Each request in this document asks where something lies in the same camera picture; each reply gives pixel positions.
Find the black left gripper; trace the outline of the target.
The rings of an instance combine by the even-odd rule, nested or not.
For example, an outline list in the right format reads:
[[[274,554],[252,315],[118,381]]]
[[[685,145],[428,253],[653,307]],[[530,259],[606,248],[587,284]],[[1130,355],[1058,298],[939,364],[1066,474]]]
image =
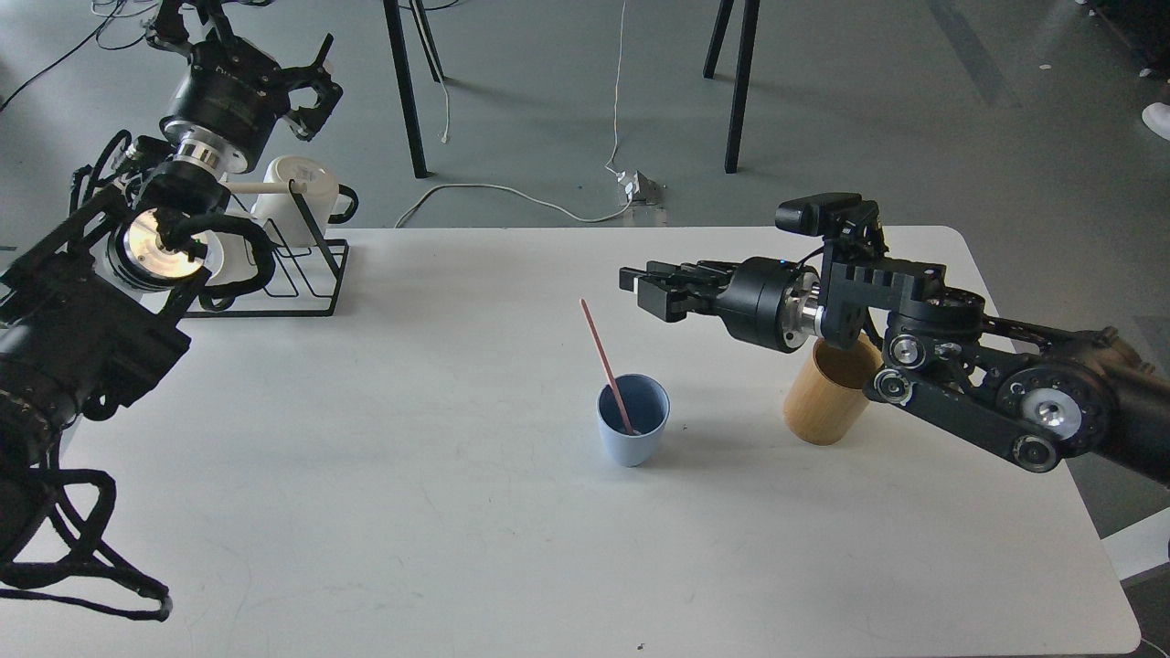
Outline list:
[[[247,174],[261,155],[281,117],[292,133],[314,140],[333,115],[343,89],[335,83],[326,62],[333,35],[325,35],[310,64],[280,68],[276,59],[238,37],[223,12],[225,1],[159,1],[144,28],[154,49],[185,56],[188,73],[176,88],[167,114],[160,121],[172,144],[194,129],[214,133],[226,143],[232,174]],[[184,5],[197,12],[205,40],[192,42],[183,16]],[[269,85],[274,80],[274,87]],[[292,107],[294,91],[310,89],[314,104]]]

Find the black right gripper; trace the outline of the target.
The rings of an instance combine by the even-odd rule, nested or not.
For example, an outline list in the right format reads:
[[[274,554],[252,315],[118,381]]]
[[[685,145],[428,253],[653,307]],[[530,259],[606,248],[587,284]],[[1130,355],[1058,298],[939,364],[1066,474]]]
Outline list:
[[[668,324],[690,313],[713,315],[735,340],[790,354],[815,334],[820,277],[807,265],[769,258],[739,263],[651,260],[642,270],[619,269],[619,288]]]

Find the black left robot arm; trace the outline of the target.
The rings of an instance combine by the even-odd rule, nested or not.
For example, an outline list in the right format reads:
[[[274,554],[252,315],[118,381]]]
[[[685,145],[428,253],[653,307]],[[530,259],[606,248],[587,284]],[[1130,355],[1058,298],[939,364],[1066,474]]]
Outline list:
[[[287,123],[314,139],[342,100],[326,35],[284,67],[230,28],[221,1],[161,1],[147,43],[186,61],[159,136],[116,133],[80,167],[70,213],[4,270],[4,521],[56,495],[48,453],[77,418],[104,420],[159,383],[191,345],[178,322],[264,289],[281,244],[233,217],[226,174],[247,174]]]

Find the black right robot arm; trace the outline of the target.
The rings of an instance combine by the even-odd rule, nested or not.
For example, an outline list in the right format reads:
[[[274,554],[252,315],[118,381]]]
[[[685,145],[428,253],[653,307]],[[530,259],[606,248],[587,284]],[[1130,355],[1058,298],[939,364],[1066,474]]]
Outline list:
[[[823,256],[622,267],[619,286],[672,324],[716,316],[742,342],[793,352],[811,336],[880,363],[869,400],[903,409],[1032,473],[1094,453],[1166,484],[1166,381],[1114,329],[1066,333],[984,311],[941,265]]]

